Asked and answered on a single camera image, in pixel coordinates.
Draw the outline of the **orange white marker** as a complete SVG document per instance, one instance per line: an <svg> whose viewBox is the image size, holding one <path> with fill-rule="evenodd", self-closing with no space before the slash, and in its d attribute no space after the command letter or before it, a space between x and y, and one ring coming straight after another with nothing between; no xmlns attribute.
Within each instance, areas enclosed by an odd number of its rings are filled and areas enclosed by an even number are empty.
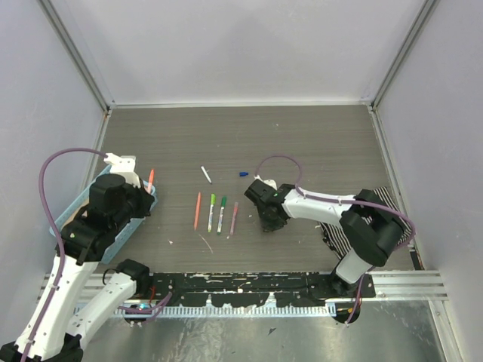
<svg viewBox="0 0 483 362"><path fill-rule="evenodd" d="M155 176L155 170L151 169L150 174L149 174L149 178L148 178L148 185L146 187L146 190L149 194L151 194L151 191L152 191L152 184L153 184L153 181L154 181L154 176Z"/></svg>

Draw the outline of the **pink highlighter pen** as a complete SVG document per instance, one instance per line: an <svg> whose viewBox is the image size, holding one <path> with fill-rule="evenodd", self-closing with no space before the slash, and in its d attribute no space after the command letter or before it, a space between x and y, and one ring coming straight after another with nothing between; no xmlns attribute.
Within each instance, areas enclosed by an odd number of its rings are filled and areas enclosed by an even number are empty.
<svg viewBox="0 0 483 362"><path fill-rule="evenodd" d="M232 212L232 218L231 218L231 223L230 223L230 228L229 228L229 236L233 236L235 232L235 223L236 223L236 218L238 215L238 208L239 208L239 203L235 202L234 207L233 207L233 212Z"/></svg>

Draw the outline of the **white marker green end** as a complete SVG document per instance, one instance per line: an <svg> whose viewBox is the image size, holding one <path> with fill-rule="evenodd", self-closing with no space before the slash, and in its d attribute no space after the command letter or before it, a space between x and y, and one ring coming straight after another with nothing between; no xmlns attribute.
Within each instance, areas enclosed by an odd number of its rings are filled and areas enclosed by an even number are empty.
<svg viewBox="0 0 483 362"><path fill-rule="evenodd" d="M223 216L226 208L226 202L227 202L227 196L224 195L221 199L221 204L220 204L220 214L219 214L218 223L217 223L217 235L221 235L221 232L223 229Z"/></svg>

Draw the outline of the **white marker lime end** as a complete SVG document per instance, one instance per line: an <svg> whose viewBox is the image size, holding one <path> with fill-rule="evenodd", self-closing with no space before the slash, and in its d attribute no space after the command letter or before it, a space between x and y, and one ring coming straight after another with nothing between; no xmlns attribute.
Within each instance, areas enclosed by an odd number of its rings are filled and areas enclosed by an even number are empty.
<svg viewBox="0 0 483 362"><path fill-rule="evenodd" d="M208 233L212 231L215 204L216 204L216 195L212 193L210 197L210 208L208 213L208 226L207 226Z"/></svg>

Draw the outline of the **orange slim pen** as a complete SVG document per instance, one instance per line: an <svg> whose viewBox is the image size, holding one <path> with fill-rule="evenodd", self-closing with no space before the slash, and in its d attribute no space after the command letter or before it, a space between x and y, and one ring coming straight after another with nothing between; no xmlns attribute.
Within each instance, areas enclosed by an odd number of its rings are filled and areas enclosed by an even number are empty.
<svg viewBox="0 0 483 362"><path fill-rule="evenodd" d="M199 215L200 215L200 209L201 209L201 201L202 201L202 193L199 192L198 195L197 195L197 201L196 201L196 206L195 206L195 217L194 217L194 222L193 222L193 229L195 231L198 228Z"/></svg>

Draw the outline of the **white marker blue end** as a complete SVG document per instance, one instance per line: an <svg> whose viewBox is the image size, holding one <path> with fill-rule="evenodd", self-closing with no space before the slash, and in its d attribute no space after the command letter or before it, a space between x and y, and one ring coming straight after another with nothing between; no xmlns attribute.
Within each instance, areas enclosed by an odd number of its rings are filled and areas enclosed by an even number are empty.
<svg viewBox="0 0 483 362"><path fill-rule="evenodd" d="M202 170L202 173L204 174L206 180L208 181L208 183L212 184L212 180L208 174L208 171L205 169L205 167L202 165L201 167L201 170Z"/></svg>

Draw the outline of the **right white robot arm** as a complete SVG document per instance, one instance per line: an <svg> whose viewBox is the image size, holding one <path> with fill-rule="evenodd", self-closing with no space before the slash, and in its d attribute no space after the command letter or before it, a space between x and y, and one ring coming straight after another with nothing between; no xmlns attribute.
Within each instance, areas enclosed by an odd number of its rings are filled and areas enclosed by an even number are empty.
<svg viewBox="0 0 483 362"><path fill-rule="evenodd" d="M245 197L257 208L264 232L282 229L289 219L309 219L342 232L349 251L332 271L331 287L343 298L358 289L359 280L371 268L386 264L406 230L402 215L368 189L334 197L311 194L291 184L276 189L256 179Z"/></svg>

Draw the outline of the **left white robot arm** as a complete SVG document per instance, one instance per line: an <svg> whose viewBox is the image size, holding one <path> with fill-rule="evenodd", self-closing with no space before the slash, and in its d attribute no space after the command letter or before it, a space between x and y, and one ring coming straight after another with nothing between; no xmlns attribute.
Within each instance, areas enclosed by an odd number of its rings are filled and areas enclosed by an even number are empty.
<svg viewBox="0 0 483 362"><path fill-rule="evenodd" d="M59 230L63 245L56 249L48 286L22 334L2 346L3 361L80 361L94 334L126 299L149 295L149 268L126 259L80 312L73 311L106 250L125 226L150 215L154 201L135 172L95 179L88 203Z"/></svg>

